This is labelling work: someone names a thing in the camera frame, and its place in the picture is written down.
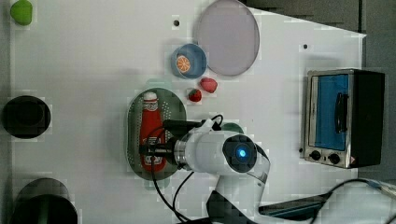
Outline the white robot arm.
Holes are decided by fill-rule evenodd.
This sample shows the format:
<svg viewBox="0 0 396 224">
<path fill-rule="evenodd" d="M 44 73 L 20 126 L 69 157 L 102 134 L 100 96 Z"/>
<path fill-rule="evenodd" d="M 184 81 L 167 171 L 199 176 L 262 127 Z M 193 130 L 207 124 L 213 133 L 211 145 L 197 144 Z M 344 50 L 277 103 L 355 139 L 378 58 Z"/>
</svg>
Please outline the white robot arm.
<svg viewBox="0 0 396 224">
<path fill-rule="evenodd" d="M 211 222 L 258 224 L 270 162 L 248 136 L 230 131 L 191 131 L 167 143 L 139 146 L 146 156 L 165 157 L 179 169 L 219 177 L 207 202 Z"/>
</svg>

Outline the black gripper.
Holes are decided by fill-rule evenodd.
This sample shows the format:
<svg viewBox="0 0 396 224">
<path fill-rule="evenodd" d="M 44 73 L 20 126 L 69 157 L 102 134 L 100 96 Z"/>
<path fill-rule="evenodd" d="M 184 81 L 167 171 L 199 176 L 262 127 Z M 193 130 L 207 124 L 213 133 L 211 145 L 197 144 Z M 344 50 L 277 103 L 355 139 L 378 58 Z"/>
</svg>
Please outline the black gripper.
<svg viewBox="0 0 396 224">
<path fill-rule="evenodd" d="M 162 157 L 171 164 L 176 165 L 177 162 L 175 160 L 175 146 L 176 142 L 173 140 L 170 140 L 164 144 L 143 144 L 139 146 L 139 153 L 149 157 Z"/>
</svg>

